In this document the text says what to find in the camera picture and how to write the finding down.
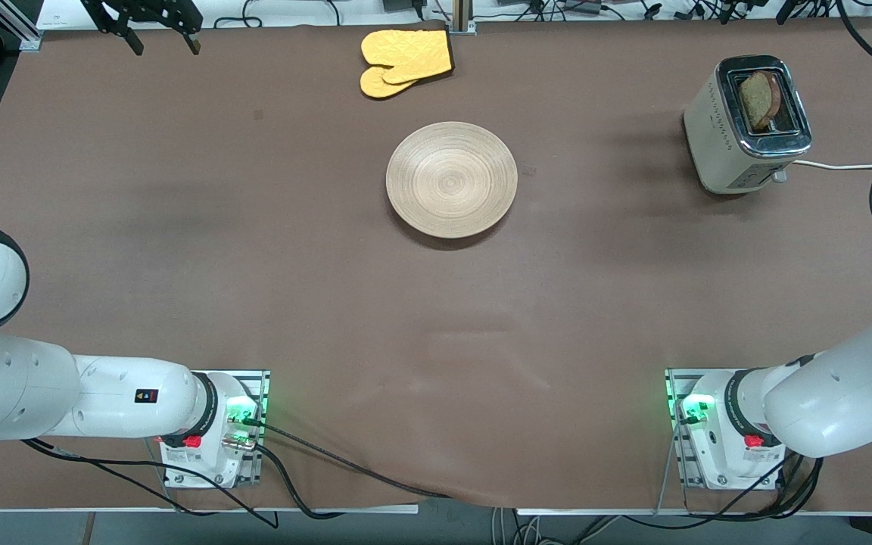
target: table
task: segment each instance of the table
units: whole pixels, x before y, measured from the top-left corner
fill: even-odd
[[[271,369],[274,423],[388,476],[637,513],[668,451],[664,369],[778,365],[872,322],[869,173],[793,167],[716,197],[680,124],[719,60],[771,53],[806,104],[809,158],[872,162],[872,60],[839,21],[485,24],[453,38],[452,77],[384,102],[359,93],[370,30],[208,31],[200,56],[151,32],[141,58],[63,33],[22,55],[0,110],[0,228],[32,287],[4,331]],[[462,244],[385,200],[395,146],[443,120],[494,131],[520,169],[505,220]],[[313,505],[415,499],[276,448]],[[290,505],[271,468],[241,496]],[[160,504],[0,443],[0,508],[136,506]],[[808,508],[872,512],[872,445],[828,459]]]

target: floor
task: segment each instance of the floor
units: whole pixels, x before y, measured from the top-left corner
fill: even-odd
[[[0,513],[0,545],[207,545],[225,543],[293,545],[346,543],[359,545],[491,544],[491,510],[453,500],[427,500],[418,515],[352,514],[330,521],[310,521],[298,513],[279,516],[270,530],[246,514],[195,518],[175,513],[98,513],[88,528],[87,513]],[[522,524],[529,517],[520,517]],[[591,517],[543,517],[540,530],[568,543]],[[506,514],[506,536],[515,533]],[[688,524],[681,517],[658,517],[655,524]],[[872,535],[850,528],[841,517],[797,516],[783,521],[710,523],[687,531],[651,530],[624,519],[609,525],[588,545],[872,545]]]

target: round wooden placemat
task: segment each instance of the round wooden placemat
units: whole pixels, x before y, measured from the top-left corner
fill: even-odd
[[[500,220],[516,196],[516,162],[482,127],[445,121],[422,127],[395,148],[385,171],[392,207],[419,231],[463,238]]]

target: toaster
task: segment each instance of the toaster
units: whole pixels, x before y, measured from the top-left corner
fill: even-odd
[[[781,102],[768,127],[754,130],[742,104],[740,83],[760,70],[772,73]],[[713,193],[748,193],[772,179],[785,182],[781,170],[809,151],[813,142],[793,77],[770,55],[720,62],[685,108],[683,120],[699,180]]]

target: oven mitt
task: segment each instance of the oven mitt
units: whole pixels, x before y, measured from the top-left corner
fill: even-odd
[[[359,84],[361,89],[363,89],[363,93],[366,93],[366,96],[373,98],[388,98],[403,89],[408,89],[415,82],[407,82],[407,83],[399,83],[397,86],[391,86],[384,82],[381,78],[383,73],[387,71],[388,68],[385,66],[370,66],[366,72],[363,72],[363,76],[360,77]]]
[[[363,39],[361,49],[366,61],[374,65],[363,73],[363,92],[374,98],[381,98],[375,95],[388,91],[391,92],[385,96],[392,96],[416,80],[453,69],[446,30],[379,30]],[[389,86],[403,87],[393,90],[377,86],[378,76]]]

